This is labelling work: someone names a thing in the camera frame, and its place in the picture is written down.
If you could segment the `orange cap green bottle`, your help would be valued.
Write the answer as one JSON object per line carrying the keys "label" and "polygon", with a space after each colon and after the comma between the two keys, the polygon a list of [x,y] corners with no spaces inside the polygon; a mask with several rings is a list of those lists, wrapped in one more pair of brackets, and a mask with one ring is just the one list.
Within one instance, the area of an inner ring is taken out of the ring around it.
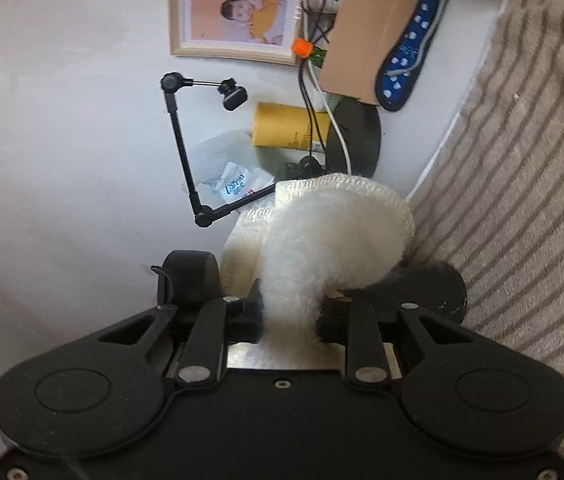
{"label": "orange cap green bottle", "polygon": [[291,50],[302,60],[306,60],[319,68],[323,66],[326,58],[324,49],[303,38],[296,38],[291,45]]}

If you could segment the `white fluffy cloth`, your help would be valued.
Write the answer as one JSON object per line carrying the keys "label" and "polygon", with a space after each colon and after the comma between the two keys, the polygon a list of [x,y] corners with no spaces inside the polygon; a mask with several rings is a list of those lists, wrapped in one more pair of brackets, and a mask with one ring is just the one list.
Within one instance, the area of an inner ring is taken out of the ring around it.
{"label": "white fluffy cloth", "polygon": [[329,174],[276,185],[273,200],[239,215],[220,275],[229,296],[257,285],[263,335],[234,344],[229,364],[254,370],[337,370],[344,352],[315,329],[331,292],[382,281],[415,231],[408,203],[363,177]]}

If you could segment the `blue white dotted case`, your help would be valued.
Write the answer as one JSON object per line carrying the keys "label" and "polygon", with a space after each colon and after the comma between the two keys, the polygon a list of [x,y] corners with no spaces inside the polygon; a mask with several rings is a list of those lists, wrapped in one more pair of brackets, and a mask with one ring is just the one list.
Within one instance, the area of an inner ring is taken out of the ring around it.
{"label": "blue white dotted case", "polygon": [[375,96],[387,112],[398,112],[411,96],[448,0],[419,0],[399,41],[375,79]]}

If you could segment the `white tissue packet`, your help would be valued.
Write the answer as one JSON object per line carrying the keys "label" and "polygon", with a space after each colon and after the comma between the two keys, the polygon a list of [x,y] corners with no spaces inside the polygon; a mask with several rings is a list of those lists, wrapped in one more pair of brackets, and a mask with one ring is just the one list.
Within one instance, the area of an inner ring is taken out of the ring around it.
{"label": "white tissue packet", "polygon": [[187,151],[193,182],[204,186],[226,204],[271,185],[274,174],[263,166],[247,131],[229,131]]}

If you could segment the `striped beige table mat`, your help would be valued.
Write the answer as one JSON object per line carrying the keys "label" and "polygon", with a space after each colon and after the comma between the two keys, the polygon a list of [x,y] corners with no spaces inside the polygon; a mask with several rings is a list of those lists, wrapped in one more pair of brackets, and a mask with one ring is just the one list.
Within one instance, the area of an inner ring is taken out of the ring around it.
{"label": "striped beige table mat", "polygon": [[564,0],[506,0],[411,206],[411,256],[462,274],[465,325],[564,376]]}

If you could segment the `long cardboard box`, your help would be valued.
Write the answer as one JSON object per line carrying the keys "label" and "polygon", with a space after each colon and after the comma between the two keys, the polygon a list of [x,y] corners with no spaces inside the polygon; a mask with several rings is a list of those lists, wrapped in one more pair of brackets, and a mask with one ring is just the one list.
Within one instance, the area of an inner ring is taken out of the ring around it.
{"label": "long cardboard box", "polygon": [[376,104],[375,80],[419,0],[341,0],[320,84],[329,93]]}

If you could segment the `wooden picture frame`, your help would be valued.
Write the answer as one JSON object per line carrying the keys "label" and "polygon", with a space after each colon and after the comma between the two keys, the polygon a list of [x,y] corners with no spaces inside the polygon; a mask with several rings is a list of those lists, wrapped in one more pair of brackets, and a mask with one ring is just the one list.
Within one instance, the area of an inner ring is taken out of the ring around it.
{"label": "wooden picture frame", "polygon": [[173,55],[293,65],[300,0],[169,0]]}

